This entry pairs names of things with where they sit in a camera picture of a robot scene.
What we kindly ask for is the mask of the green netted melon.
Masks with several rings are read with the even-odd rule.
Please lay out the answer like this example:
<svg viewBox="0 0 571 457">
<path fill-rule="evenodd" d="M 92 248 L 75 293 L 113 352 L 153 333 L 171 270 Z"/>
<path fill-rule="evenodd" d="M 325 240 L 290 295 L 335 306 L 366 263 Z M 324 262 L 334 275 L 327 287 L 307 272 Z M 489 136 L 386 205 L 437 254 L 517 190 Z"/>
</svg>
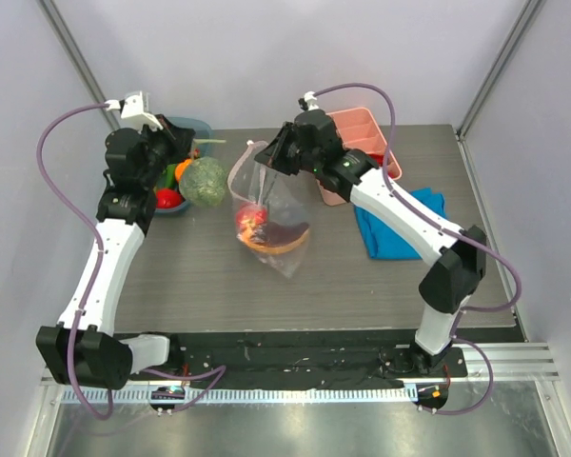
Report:
<svg viewBox="0 0 571 457">
<path fill-rule="evenodd" d="M 224 142 L 225 140 L 213 140 L 211 145 Z M 193 162 L 180 180 L 180 193 L 194 206 L 218 207 L 226 197 L 226 168 L 218 159 L 211 156 L 190 159 Z"/>
</svg>

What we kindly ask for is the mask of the clear zip top bag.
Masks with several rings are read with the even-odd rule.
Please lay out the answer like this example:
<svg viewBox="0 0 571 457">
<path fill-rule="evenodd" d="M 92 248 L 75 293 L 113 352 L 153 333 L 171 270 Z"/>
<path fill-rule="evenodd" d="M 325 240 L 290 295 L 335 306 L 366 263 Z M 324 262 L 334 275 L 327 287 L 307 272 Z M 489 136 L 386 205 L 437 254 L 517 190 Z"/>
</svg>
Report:
<svg viewBox="0 0 571 457">
<path fill-rule="evenodd" d="M 228 173 L 235 235 L 257 260 L 290 278 L 305 257 L 310 217 L 286 177 L 255 161 L 266 146 L 249 140 Z"/>
</svg>

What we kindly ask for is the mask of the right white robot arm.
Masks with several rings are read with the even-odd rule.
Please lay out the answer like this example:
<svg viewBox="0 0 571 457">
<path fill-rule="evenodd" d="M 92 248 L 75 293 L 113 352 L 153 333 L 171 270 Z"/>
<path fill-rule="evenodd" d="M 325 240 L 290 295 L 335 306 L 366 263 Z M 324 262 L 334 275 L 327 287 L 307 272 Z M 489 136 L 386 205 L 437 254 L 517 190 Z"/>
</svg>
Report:
<svg viewBox="0 0 571 457">
<path fill-rule="evenodd" d="M 422 205 L 369 155 L 346 147 L 333 119 L 321 109 L 304 111 L 284 123 L 254 159 L 284 175 L 311 173 L 417 251 L 429 270 L 419 285 L 423 317 L 408 359 L 423 376 L 441 369 L 452 346 L 457 315 L 484 277 L 485 233 L 476 226 L 463 229 Z"/>
</svg>

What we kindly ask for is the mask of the brown sliced bread toy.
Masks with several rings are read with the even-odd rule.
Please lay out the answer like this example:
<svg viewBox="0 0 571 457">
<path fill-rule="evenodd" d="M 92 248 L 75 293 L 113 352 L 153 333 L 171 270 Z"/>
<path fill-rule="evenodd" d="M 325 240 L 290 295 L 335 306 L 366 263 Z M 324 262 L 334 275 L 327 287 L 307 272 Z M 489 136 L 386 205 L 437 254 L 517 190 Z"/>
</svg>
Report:
<svg viewBox="0 0 571 457">
<path fill-rule="evenodd" d="M 244 245 L 256 252 L 280 255 L 300 246 L 309 233 L 308 223 L 284 226 L 275 222 L 265 222 L 253 228 L 245 228 L 238 237 Z"/>
</svg>

